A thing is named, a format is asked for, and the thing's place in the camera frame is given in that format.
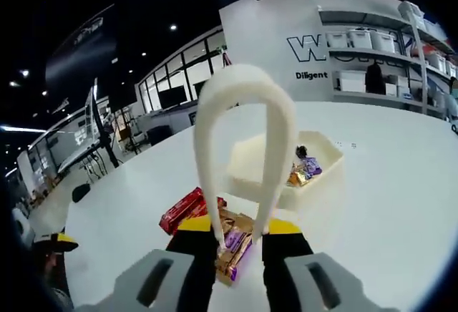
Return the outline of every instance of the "gold candy wrapper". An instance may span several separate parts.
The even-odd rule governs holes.
[[[229,220],[233,220],[233,225],[227,230],[230,225]],[[231,286],[236,279],[238,273],[237,264],[251,245],[253,223],[254,220],[247,215],[228,214],[227,210],[221,213],[226,249],[218,253],[215,266],[218,280],[228,286]]]
[[[291,169],[291,174],[288,178],[288,185],[293,187],[303,187],[311,181],[311,178],[307,178],[306,169],[304,165],[295,165]]]

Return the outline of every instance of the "floor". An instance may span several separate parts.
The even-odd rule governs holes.
[[[144,151],[149,147],[150,145],[144,145],[140,150]],[[115,167],[109,161],[106,151],[99,150],[99,153],[105,162],[109,174]],[[114,154],[124,163],[135,156],[134,152],[127,154],[121,153],[119,149],[116,149],[116,146],[114,147]],[[75,165],[71,169],[71,172],[48,195],[46,200],[30,213],[29,222],[36,235],[46,235],[62,231],[65,227],[69,205],[72,201],[73,189],[87,182],[89,182],[89,178],[86,171],[82,168],[80,169],[79,165]]]

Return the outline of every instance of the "black ceiling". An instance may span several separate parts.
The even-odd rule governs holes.
[[[0,124],[19,127],[48,128],[60,116],[46,113],[47,98],[44,68],[57,47],[86,20],[114,4],[120,13],[122,65],[134,70],[131,84],[138,82],[156,64],[199,34],[220,23],[218,10],[236,0],[4,0],[4,60],[0,80]],[[456,0],[411,0],[437,15],[446,30],[456,36],[452,23],[452,3]],[[169,26],[177,24],[171,32]],[[147,52],[144,60],[141,53]],[[19,70],[28,69],[23,78]],[[21,86],[13,88],[14,80]],[[70,112],[81,106],[70,106]],[[1,142],[24,146],[29,136],[10,138],[1,135]]]

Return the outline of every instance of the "shelf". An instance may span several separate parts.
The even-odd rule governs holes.
[[[407,34],[413,35],[411,24],[395,16],[387,16],[383,14],[376,14],[371,11],[348,11],[336,9],[322,9],[318,8],[318,13],[323,25],[331,24],[360,24],[374,27],[383,27],[393,29],[396,31],[404,31]],[[448,43],[437,39],[427,31],[418,28],[420,39],[428,44],[435,46],[440,51],[446,54],[453,54],[453,48]]]
[[[450,76],[448,74],[445,74],[439,69],[436,69],[435,67],[432,67],[431,65],[427,65],[427,70],[429,72],[433,72],[437,75],[439,75],[442,79],[445,79],[447,82],[450,80]]]
[[[442,40],[439,40],[439,39],[435,38],[434,36],[432,36],[427,31],[424,31],[423,29],[418,28],[418,33],[419,33],[419,36],[420,36],[421,40],[423,40],[424,42],[427,42],[428,44],[431,44],[432,46],[434,46],[437,49],[441,50],[445,54],[454,54],[455,53],[453,51],[453,48],[451,48],[450,45],[448,45],[448,43],[443,42]]]
[[[367,11],[349,11],[336,9],[320,9],[321,23],[330,24],[365,24],[368,26],[390,28],[397,31],[410,27],[410,23],[401,18],[375,14]]]
[[[433,106],[429,106],[428,105],[427,109],[431,110],[433,112],[436,112],[436,113],[444,114],[444,109],[443,108],[437,108],[437,107],[433,107]]]
[[[384,58],[388,60],[394,60],[397,62],[405,62],[407,64],[415,64],[420,65],[420,61],[416,58],[410,58],[407,56],[403,56],[402,54],[398,53],[391,53],[385,51],[378,51],[376,49],[356,49],[353,47],[336,49],[336,48],[328,48],[330,56],[347,56],[347,57],[365,57],[365,58]]]
[[[340,97],[362,97],[364,99],[378,99],[382,101],[392,101],[398,102],[402,104],[410,104],[412,106],[421,107],[422,103],[418,101],[414,101],[412,99],[403,99],[401,97],[396,96],[388,96],[388,95],[380,95],[380,94],[372,94],[370,92],[342,92],[340,90],[334,90],[334,96]]]

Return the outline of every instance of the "white box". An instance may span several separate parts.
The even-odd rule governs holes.
[[[398,96],[398,91],[395,84],[385,83],[386,96]]]
[[[366,92],[366,73],[364,71],[343,70],[336,72],[343,92]]]
[[[412,99],[412,94],[410,92],[409,87],[404,87],[404,86],[397,86],[398,90],[398,97],[404,98],[404,99]]]
[[[366,81],[366,72],[358,70],[342,70],[336,72],[336,77],[339,79],[360,80],[364,83]]]
[[[445,31],[439,24],[433,24],[432,22],[425,19],[424,25],[426,26],[427,32],[430,33],[436,39],[441,40],[443,42],[447,40],[447,35],[445,34]]]
[[[352,29],[349,31],[349,38],[353,47],[357,49],[371,49],[371,32],[367,30]]]
[[[409,87],[409,79],[407,77],[397,76],[395,74],[388,75],[388,82],[398,87]]]
[[[413,22],[417,28],[423,29],[424,31],[427,30],[424,24],[424,12],[420,10],[420,8],[411,2],[404,1],[401,2],[398,6],[399,13],[401,14],[402,18],[409,21],[409,15],[413,16]]]
[[[436,107],[439,109],[445,109],[445,96],[439,90],[436,91],[434,96],[434,101],[436,102]]]
[[[366,92],[366,85],[364,82],[342,79],[341,80],[341,91],[342,92]]]
[[[372,47],[379,51],[395,53],[394,36],[381,33],[380,31],[371,31]]]
[[[440,71],[447,73],[445,68],[445,58],[437,53],[431,53],[426,55],[429,60],[429,64]]]
[[[457,67],[454,66],[452,62],[449,62],[448,60],[445,62],[445,69],[447,71],[447,74],[451,77],[456,77],[457,76]]]
[[[341,49],[349,46],[349,40],[346,31],[329,31],[326,32],[328,47]]]

